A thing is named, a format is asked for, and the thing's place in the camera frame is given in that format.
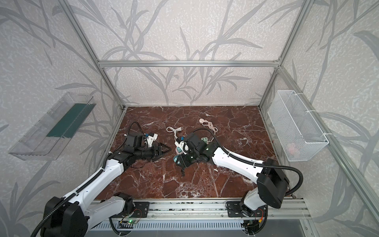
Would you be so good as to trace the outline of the clear plastic wall bin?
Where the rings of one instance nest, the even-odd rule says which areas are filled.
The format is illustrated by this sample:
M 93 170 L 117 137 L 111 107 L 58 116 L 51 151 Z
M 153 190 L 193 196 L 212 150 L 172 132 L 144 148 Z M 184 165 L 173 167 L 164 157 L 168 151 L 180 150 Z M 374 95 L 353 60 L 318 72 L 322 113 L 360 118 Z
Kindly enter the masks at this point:
M 8 153 L 23 161 L 56 160 L 95 106 L 93 96 L 67 92 Z

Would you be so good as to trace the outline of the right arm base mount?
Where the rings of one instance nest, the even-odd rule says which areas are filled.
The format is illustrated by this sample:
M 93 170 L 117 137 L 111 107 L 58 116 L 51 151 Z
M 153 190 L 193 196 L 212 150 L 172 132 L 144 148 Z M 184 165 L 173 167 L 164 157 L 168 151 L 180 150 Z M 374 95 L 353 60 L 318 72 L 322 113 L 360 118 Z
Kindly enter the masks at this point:
M 257 210 L 251 210 L 240 201 L 227 201 L 226 208 L 228 217 L 264 217 L 264 212 L 268 209 L 267 205 L 260 206 Z

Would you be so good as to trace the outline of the pink object in basket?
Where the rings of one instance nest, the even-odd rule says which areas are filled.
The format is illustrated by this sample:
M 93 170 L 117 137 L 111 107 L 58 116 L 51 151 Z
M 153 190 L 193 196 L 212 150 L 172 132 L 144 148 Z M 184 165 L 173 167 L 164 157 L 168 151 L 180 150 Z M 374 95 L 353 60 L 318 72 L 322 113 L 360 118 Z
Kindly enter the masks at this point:
M 300 153 L 300 151 L 299 151 L 299 149 L 295 143 L 287 144 L 286 149 L 292 157 L 297 157 Z

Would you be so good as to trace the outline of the pink square power strip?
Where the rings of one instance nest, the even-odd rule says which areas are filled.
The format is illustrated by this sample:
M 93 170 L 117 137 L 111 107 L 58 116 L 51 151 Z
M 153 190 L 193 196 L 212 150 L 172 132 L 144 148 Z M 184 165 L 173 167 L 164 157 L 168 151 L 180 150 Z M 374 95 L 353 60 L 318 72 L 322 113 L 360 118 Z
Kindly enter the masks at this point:
M 176 152 L 176 154 L 182 154 L 183 153 L 183 151 L 182 151 L 182 149 L 180 148 L 180 147 L 176 147 L 175 148 L 175 152 Z

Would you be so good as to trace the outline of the aluminium cage frame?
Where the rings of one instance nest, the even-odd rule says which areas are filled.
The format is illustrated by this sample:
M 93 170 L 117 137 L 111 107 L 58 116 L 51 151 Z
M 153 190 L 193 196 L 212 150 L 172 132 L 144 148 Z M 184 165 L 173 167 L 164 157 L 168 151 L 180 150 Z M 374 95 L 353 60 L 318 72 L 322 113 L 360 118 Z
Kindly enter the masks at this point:
M 106 60 L 101 61 L 95 55 L 93 47 L 87 36 L 84 33 L 78 19 L 74 14 L 74 10 L 70 6 L 68 1 L 58 1 L 59 8 L 61 12 L 66 16 L 68 22 L 73 27 L 74 32 L 81 41 L 84 49 L 89 54 L 90 59 L 94 63 L 95 69 L 100 73 L 102 79 L 105 81 L 109 89 L 113 92 L 117 99 L 120 99 L 120 95 L 116 92 L 115 86 L 111 83 L 110 79 L 106 76 L 104 67 L 272 67 L 274 68 L 274 73 L 270 78 L 269 84 L 262 97 L 263 100 L 267 98 L 268 92 L 271 90 L 274 81 L 278 75 L 280 75 L 286 84 L 296 91 L 301 93 L 301 89 L 290 78 L 288 71 L 284 67 L 284 61 L 288 57 L 291 47 L 294 45 L 295 38 L 299 35 L 299 31 L 306 21 L 306 18 L 311 11 L 314 1 L 301 1 L 300 12 L 296 18 L 295 24 L 290 32 L 290 35 L 286 41 L 284 49 L 282 50 L 280 56 L 276 60 L 245 60 L 245 61 L 231 61 L 231 60 L 221 60 L 221 61 L 205 61 L 205 60 Z M 316 111 L 312 112 L 315 122 L 320 126 L 321 130 L 325 132 L 326 138 L 329 140 L 328 149 L 335 159 L 336 163 L 339 165 L 343 174 L 346 176 L 350 184 L 355 189 L 365 207 L 371 213 L 375 221 L 379 220 L 379 198 L 375 191 L 370 187 L 367 180 L 364 178 L 362 173 L 354 165 L 353 161 L 348 157 L 347 153 L 338 142 L 335 134 L 331 132 L 326 123 L 322 120 L 320 114 Z

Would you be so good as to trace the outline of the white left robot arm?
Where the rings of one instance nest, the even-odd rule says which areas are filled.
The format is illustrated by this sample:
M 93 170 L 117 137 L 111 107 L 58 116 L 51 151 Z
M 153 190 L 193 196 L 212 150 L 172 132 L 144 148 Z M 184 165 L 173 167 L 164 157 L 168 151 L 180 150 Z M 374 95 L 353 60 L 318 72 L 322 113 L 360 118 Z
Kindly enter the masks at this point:
M 62 198 L 53 197 L 44 208 L 43 219 L 32 232 L 35 237 L 83 237 L 105 219 L 130 216 L 138 210 L 130 195 L 117 193 L 98 204 L 92 202 L 117 177 L 139 160 L 155 162 L 171 148 L 157 141 L 157 134 L 129 133 L 122 145 L 110 153 L 86 181 Z

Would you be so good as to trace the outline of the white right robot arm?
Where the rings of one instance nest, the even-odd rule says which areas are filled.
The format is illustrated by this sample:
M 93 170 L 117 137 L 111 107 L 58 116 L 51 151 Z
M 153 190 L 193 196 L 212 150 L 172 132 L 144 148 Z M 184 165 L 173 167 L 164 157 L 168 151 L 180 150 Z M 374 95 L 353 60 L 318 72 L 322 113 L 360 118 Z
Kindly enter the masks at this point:
M 182 169 L 195 163 L 212 163 L 239 173 L 256 184 L 257 187 L 247 191 L 241 199 L 242 210 L 255 211 L 264 205 L 281 208 L 289 180 L 275 160 L 250 159 L 226 149 L 216 139 L 206 143 L 195 133 L 177 138 L 175 145 L 178 155 L 174 162 Z

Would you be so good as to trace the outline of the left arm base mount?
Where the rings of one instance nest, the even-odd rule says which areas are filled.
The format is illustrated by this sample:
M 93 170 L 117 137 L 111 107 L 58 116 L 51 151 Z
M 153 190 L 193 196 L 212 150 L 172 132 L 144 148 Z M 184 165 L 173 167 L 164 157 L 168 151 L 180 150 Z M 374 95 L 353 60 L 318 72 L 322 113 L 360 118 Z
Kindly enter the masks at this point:
M 150 202 L 134 201 L 131 195 L 116 193 L 115 197 L 120 197 L 125 201 L 125 204 L 118 216 L 130 218 L 147 218 Z

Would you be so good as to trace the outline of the teal charger cube with cable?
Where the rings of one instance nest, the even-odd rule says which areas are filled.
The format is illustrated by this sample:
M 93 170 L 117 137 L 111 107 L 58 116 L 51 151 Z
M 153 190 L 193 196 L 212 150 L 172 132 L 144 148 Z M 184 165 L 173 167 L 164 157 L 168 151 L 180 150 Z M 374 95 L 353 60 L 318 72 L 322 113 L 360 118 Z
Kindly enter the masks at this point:
M 186 169 L 186 164 L 184 162 L 184 157 L 182 154 L 176 155 L 173 158 L 174 163 L 181 168 L 181 176 L 185 176 L 185 169 Z

